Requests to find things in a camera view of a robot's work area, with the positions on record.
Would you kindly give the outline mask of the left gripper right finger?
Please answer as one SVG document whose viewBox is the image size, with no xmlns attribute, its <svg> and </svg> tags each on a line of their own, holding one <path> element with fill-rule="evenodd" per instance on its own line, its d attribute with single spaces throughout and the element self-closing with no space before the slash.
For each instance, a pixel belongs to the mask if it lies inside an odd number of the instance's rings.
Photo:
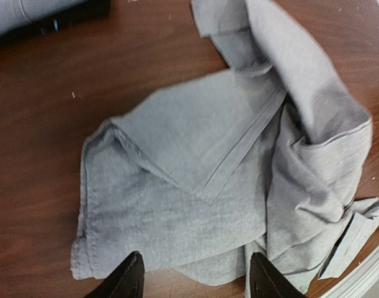
<svg viewBox="0 0 379 298">
<path fill-rule="evenodd" d="M 253 253 L 249 273 L 251 298 L 304 298 L 262 254 Z"/>
</svg>

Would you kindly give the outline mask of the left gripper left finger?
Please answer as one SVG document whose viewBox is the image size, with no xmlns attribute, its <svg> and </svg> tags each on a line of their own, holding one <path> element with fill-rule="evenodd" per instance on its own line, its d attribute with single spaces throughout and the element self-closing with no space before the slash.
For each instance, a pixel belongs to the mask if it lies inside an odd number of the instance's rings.
<svg viewBox="0 0 379 298">
<path fill-rule="evenodd" d="M 133 251 L 85 298 L 142 298 L 144 282 L 142 255 Z"/>
</svg>

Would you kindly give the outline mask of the grey polo shirt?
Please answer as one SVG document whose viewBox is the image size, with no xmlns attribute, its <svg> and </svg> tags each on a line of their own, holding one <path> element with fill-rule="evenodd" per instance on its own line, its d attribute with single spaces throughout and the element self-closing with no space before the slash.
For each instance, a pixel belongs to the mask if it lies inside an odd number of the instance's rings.
<svg viewBox="0 0 379 298">
<path fill-rule="evenodd" d="M 263 254 L 300 293 L 336 278 L 379 226 L 355 200 L 372 118 L 317 41 L 274 1 L 193 1 L 228 69 L 162 88 L 81 154 L 77 280 L 141 269 L 211 286 Z"/>
</svg>

